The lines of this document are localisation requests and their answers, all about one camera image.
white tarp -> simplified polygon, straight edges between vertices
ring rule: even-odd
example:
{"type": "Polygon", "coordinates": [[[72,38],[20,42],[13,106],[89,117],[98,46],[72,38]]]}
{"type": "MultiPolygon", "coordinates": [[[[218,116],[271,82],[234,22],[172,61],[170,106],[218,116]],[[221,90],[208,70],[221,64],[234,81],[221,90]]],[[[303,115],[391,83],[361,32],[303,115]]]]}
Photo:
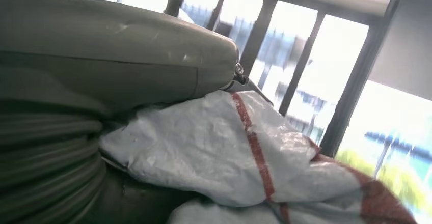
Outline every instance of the white tarp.
{"type": "Polygon", "coordinates": [[[318,155],[255,92],[140,110],[100,147],[137,180],[215,202],[180,206],[173,224],[415,223],[380,183],[318,155]]]}

window frame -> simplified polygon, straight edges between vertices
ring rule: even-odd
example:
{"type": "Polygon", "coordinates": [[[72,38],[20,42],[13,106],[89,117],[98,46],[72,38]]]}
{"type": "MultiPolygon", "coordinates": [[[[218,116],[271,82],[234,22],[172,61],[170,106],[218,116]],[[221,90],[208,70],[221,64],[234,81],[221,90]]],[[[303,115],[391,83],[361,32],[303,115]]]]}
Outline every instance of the window frame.
{"type": "MultiPolygon", "coordinates": [[[[308,38],[305,48],[302,51],[301,58],[294,70],[293,78],[282,101],[279,112],[283,116],[286,115],[289,104],[292,100],[292,96],[298,86],[299,80],[304,71],[305,60],[307,61],[308,57],[310,56],[314,40],[324,16],[332,15],[369,26],[366,40],[359,53],[359,56],[357,57],[348,82],[321,141],[321,154],[333,158],[336,155],[336,152],[342,141],[346,127],[349,123],[354,108],[357,105],[363,87],[366,84],[369,73],[374,65],[375,58],[380,50],[380,46],[387,33],[390,22],[396,12],[400,0],[390,0],[384,16],[363,13],[343,6],[325,3],[318,0],[263,0],[261,11],[252,27],[251,34],[240,58],[240,63],[244,68],[244,75],[249,75],[252,70],[252,66],[258,56],[259,49],[270,24],[273,10],[277,1],[284,1],[318,11],[314,30],[312,31],[311,36],[308,38]]],[[[182,2],[183,0],[168,0],[166,10],[164,12],[177,17],[182,2]]],[[[214,30],[217,19],[221,13],[223,2],[224,0],[218,0],[218,3],[213,10],[210,21],[207,25],[209,30],[214,30]]]]}

white wall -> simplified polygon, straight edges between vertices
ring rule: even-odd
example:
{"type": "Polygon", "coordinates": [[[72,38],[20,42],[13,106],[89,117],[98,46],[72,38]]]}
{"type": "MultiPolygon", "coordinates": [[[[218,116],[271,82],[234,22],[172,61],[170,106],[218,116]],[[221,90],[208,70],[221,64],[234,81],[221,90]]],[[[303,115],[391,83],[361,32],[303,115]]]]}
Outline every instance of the white wall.
{"type": "Polygon", "coordinates": [[[402,0],[369,79],[432,100],[432,0],[402,0]]]}

red stripe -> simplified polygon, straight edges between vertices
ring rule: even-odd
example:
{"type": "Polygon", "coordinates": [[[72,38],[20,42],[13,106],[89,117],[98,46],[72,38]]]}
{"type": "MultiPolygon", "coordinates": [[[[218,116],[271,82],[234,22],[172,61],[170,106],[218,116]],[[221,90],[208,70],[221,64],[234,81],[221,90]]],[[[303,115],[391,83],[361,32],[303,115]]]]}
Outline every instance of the red stripe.
{"type": "Polygon", "coordinates": [[[279,206],[279,211],[281,212],[285,224],[290,224],[291,222],[289,221],[288,205],[286,203],[281,203],[279,206]]]}
{"type": "Polygon", "coordinates": [[[271,200],[273,193],[275,193],[275,188],[273,187],[272,177],[270,176],[270,171],[268,170],[267,163],[265,162],[264,154],[262,153],[261,146],[258,142],[258,137],[254,131],[250,130],[252,126],[251,118],[249,117],[246,106],[243,103],[240,95],[238,95],[237,93],[233,93],[232,99],[235,102],[238,115],[240,116],[240,119],[245,127],[249,146],[251,147],[252,155],[255,158],[255,163],[257,164],[259,174],[261,175],[261,179],[264,185],[265,195],[268,200],[271,200]]]}
{"type": "Polygon", "coordinates": [[[316,156],[312,161],[336,163],[357,178],[363,190],[360,216],[366,224],[416,224],[408,210],[381,182],[323,155],[316,156]]]}

gray machine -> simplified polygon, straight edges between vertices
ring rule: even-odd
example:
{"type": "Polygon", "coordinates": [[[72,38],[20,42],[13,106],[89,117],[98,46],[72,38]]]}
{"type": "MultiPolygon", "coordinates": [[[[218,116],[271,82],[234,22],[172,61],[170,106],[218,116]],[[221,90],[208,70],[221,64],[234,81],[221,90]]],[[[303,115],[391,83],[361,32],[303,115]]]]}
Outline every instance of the gray machine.
{"type": "Polygon", "coordinates": [[[137,106],[232,87],[235,44],[102,0],[0,0],[0,11],[0,222],[163,223],[190,195],[107,168],[98,134],[137,106]]]}
{"type": "Polygon", "coordinates": [[[201,97],[234,77],[221,35],[103,0],[0,0],[0,99],[111,115],[201,97]]]}

